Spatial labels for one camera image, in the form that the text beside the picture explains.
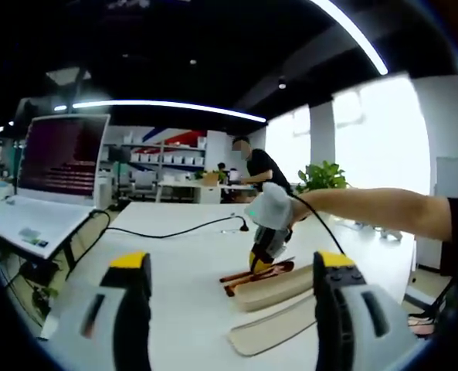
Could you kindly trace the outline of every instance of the man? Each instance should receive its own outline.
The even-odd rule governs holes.
[[[249,178],[242,178],[241,184],[254,184],[255,188],[262,192],[264,182],[273,182],[292,192],[290,183],[287,181],[278,165],[263,149],[252,149],[247,137],[237,137],[232,141],[232,149],[240,151],[243,159],[247,161]]]

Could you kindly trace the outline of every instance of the white table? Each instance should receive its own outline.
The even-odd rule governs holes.
[[[161,200],[161,191],[163,187],[185,187],[185,188],[194,188],[197,192],[195,195],[196,203],[203,204],[213,204],[220,203],[220,198],[222,196],[222,189],[238,189],[238,190],[247,190],[253,189],[251,185],[226,185],[218,184],[217,186],[206,186],[203,185],[199,180],[185,180],[182,182],[179,181],[161,181],[158,183],[157,187],[157,196],[155,202],[159,203]]]
[[[243,215],[244,207],[131,203],[112,226],[162,235],[231,213]],[[283,365],[293,371],[314,369],[318,345],[316,326],[251,358],[239,356],[226,338],[234,325],[262,318],[299,299],[247,314],[226,296],[219,279],[249,268],[256,226],[249,218],[246,220],[250,231],[245,233],[239,232],[241,221],[234,219],[165,240],[108,231],[76,266],[70,280],[98,285],[114,258],[134,251],[151,254],[149,354],[152,369],[281,371]],[[412,238],[405,235],[402,242],[389,242],[380,239],[379,233],[372,229],[358,232],[339,226],[334,220],[329,226],[367,282],[379,284],[400,303],[412,266]],[[295,256],[296,268],[299,268],[312,263],[313,253],[318,249],[338,251],[326,230],[315,217],[310,217],[296,225],[281,259]]]

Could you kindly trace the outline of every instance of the person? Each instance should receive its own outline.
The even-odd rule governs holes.
[[[458,255],[458,198],[424,196],[404,189],[317,189],[300,198],[317,211],[451,243]],[[310,210],[294,202],[291,226]]]
[[[273,182],[291,193],[290,183],[283,175],[275,161],[263,150],[252,148],[247,137],[237,137],[232,141],[232,149],[240,151],[247,163],[248,178],[241,178],[241,184],[254,184],[258,192],[262,192],[264,182]]]

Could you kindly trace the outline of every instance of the black cable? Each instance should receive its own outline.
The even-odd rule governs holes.
[[[320,220],[321,224],[323,224],[323,226],[325,227],[325,229],[327,230],[327,232],[330,234],[331,236],[331,239],[335,242],[335,244],[337,245],[337,248],[340,250],[340,252],[343,254],[343,255],[346,255],[346,253],[342,250],[342,247],[340,246],[339,242],[337,241],[337,239],[335,238],[335,235],[331,232],[330,228],[328,228],[327,224],[321,219],[321,216],[317,213],[317,211],[314,209],[313,206],[311,206],[309,203],[307,203],[306,201],[304,201],[303,199],[301,199],[300,197],[292,194],[292,193],[289,193],[289,196],[292,197],[293,199],[296,199],[300,202],[302,202],[304,205],[306,205],[306,207],[311,210],[314,215],[316,215],[316,217],[318,218],[318,220]]]
[[[177,233],[171,233],[171,234],[166,234],[164,236],[151,236],[151,235],[148,235],[148,234],[143,234],[143,233],[138,233],[138,232],[133,232],[132,230],[123,230],[122,228],[115,228],[115,227],[112,227],[112,228],[107,228],[108,230],[119,230],[121,232],[125,232],[125,233],[129,233],[129,234],[134,234],[135,236],[139,236],[139,237],[145,237],[145,238],[155,238],[155,239],[158,239],[158,240],[161,240],[161,239],[164,239],[164,238],[169,238],[169,237],[173,237],[173,236],[179,236],[181,234],[184,234],[184,233],[187,233],[187,232],[191,232],[192,230],[197,230],[198,228],[202,228],[204,226],[209,226],[210,224],[213,224],[213,223],[218,223],[218,222],[223,222],[224,220],[230,220],[230,219],[235,219],[235,218],[238,218],[238,219],[241,219],[243,221],[243,225],[241,226],[240,230],[241,231],[248,231],[249,228],[246,224],[246,220],[242,217],[242,216],[239,216],[239,215],[235,215],[235,216],[228,216],[226,218],[221,218],[221,219],[217,219],[217,220],[212,220],[211,222],[207,222],[207,223],[203,223],[203,224],[200,224],[199,226],[195,226],[193,228],[190,228],[188,230],[183,230],[181,232],[177,232]]]
[[[15,293],[15,290],[12,286],[12,282],[14,281],[15,277],[17,277],[17,275],[15,277],[13,277],[13,279],[9,280],[5,274],[4,274],[4,271],[2,270],[2,267],[0,265],[0,273],[2,274],[3,278],[5,279],[6,282],[8,282],[7,286],[6,287],[9,287],[9,289],[12,291],[12,294],[14,295],[14,298],[18,301],[19,305],[21,306],[22,310],[26,312],[26,314],[28,315],[28,317],[33,321],[35,322],[39,327],[43,327],[42,324],[40,322],[38,322],[36,320],[36,318],[31,315],[28,311],[28,309],[26,309],[26,307],[22,304],[21,300],[19,299],[18,295]]]
[[[105,226],[105,228],[102,229],[102,231],[100,232],[100,234],[98,235],[98,237],[95,239],[95,241],[91,244],[90,247],[88,247],[87,250],[84,251],[83,255],[81,255],[77,260],[76,260],[76,263],[74,264],[74,267],[73,268],[69,268],[69,272],[67,272],[67,275],[66,275],[66,280],[67,278],[69,278],[69,275],[74,271],[74,269],[76,268],[77,264],[81,261],[81,259],[83,259],[86,254],[88,254],[88,252],[97,244],[98,240],[103,236],[103,234],[105,233],[105,231],[107,230],[108,226],[110,225],[110,222],[111,222],[111,219],[110,219],[110,215],[108,215],[108,213],[106,213],[105,211],[103,210],[94,210],[90,213],[90,218],[89,220],[91,220],[91,218],[95,215],[95,214],[104,214],[107,216],[107,225]]]
[[[20,257],[20,256],[18,256],[18,259],[19,259],[19,271],[18,271],[18,274],[19,274],[19,272],[21,271],[21,268],[22,268],[22,264],[21,264],[21,257]],[[23,275],[21,274],[21,277],[22,277],[23,280],[25,280],[25,282],[28,284],[28,286],[30,286],[30,288],[31,288],[32,290],[35,290],[35,288],[29,283],[29,281],[26,279],[25,276],[23,276]]]
[[[129,234],[134,234],[135,236],[139,236],[139,237],[145,237],[145,238],[155,238],[155,239],[163,239],[163,238],[168,238],[168,237],[173,237],[173,236],[178,236],[180,234],[183,234],[183,233],[187,233],[187,232],[191,232],[192,230],[197,230],[198,228],[201,228],[203,226],[208,226],[210,224],[213,224],[213,223],[217,223],[217,222],[222,222],[224,220],[230,220],[230,219],[241,219],[243,221],[243,224],[242,226],[240,227],[240,230],[241,231],[248,231],[249,230],[249,227],[247,226],[246,224],[246,220],[242,217],[242,216],[238,216],[238,215],[235,215],[235,216],[228,216],[226,218],[222,218],[222,219],[218,219],[218,220],[213,220],[211,222],[207,222],[207,223],[204,223],[204,224],[201,224],[199,226],[195,226],[194,228],[191,228],[189,230],[183,230],[181,232],[177,232],[177,233],[172,233],[172,234],[167,234],[165,236],[150,236],[150,235],[147,235],[147,234],[142,234],[142,233],[137,233],[137,232],[133,232],[132,230],[123,230],[122,228],[115,228],[115,227],[112,227],[112,228],[109,228],[109,225],[110,225],[110,215],[108,215],[108,213],[104,212],[103,210],[94,210],[93,213],[99,213],[99,214],[105,214],[107,215],[107,218],[108,218],[108,221],[107,221],[107,225],[105,226],[105,228],[102,229],[102,231],[100,232],[100,234],[98,235],[98,237],[95,239],[95,241],[91,244],[91,246],[88,248],[88,250],[86,250],[83,255],[81,255],[79,257],[78,260],[76,260],[76,263],[74,264],[74,268],[76,268],[77,264],[81,261],[81,259],[83,259],[85,257],[86,254],[88,254],[88,252],[92,249],[93,246],[95,246],[95,244],[98,242],[98,240],[103,236],[103,234],[105,233],[105,231],[107,230],[119,230],[121,232],[125,232],[125,233],[129,233]],[[67,272],[67,275],[66,275],[66,280],[67,278],[69,277],[69,275],[71,274],[71,272],[74,270],[73,269],[69,269],[69,272]]]

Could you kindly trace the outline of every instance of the spotlight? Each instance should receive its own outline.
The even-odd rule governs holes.
[[[287,87],[287,84],[285,83],[285,77],[283,77],[283,76],[279,77],[279,79],[278,79],[278,88],[280,90],[283,90],[286,87]]]

